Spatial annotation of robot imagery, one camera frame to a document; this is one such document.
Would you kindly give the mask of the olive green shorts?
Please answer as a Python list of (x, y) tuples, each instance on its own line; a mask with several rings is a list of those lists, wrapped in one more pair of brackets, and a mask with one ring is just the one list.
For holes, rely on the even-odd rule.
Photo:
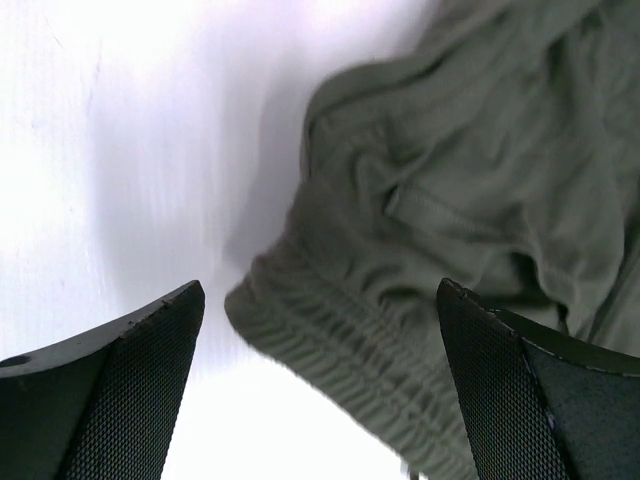
[(637, 2), (443, 2), (319, 88), (301, 173), (227, 316), (426, 477), (476, 475), (441, 280), (638, 353)]

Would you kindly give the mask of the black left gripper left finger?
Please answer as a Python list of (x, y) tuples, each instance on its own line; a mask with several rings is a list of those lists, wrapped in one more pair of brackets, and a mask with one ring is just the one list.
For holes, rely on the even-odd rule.
[(4, 479), (159, 479), (205, 310), (191, 281), (1, 362)]

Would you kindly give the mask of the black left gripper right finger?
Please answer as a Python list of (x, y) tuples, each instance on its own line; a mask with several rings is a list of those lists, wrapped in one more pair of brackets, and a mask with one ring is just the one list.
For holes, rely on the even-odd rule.
[(444, 279), (437, 311), (482, 479), (636, 479), (639, 360)]

